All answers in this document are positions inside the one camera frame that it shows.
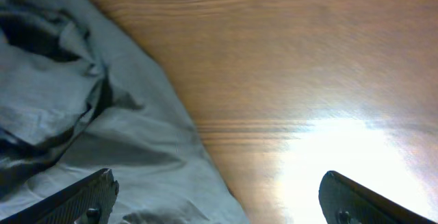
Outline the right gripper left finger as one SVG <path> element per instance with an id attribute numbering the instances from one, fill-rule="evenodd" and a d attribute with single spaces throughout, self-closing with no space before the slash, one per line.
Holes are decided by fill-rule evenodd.
<path id="1" fill-rule="evenodd" d="M 112 170 L 101 169 L 1 220 L 1 224 L 106 224 L 118 193 L 119 183 Z"/>

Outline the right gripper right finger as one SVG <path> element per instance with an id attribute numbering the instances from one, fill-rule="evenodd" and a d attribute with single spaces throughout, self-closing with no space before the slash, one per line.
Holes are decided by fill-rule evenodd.
<path id="1" fill-rule="evenodd" d="M 436 224 L 336 171 L 322 178 L 318 199 L 328 224 Z"/>

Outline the grey shorts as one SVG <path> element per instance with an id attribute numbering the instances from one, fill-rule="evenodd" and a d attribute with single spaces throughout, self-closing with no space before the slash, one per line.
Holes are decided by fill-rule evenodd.
<path id="1" fill-rule="evenodd" d="M 95 171 L 110 223 L 247 223 L 163 70 L 88 0 L 1 0 L 1 218 Z"/>

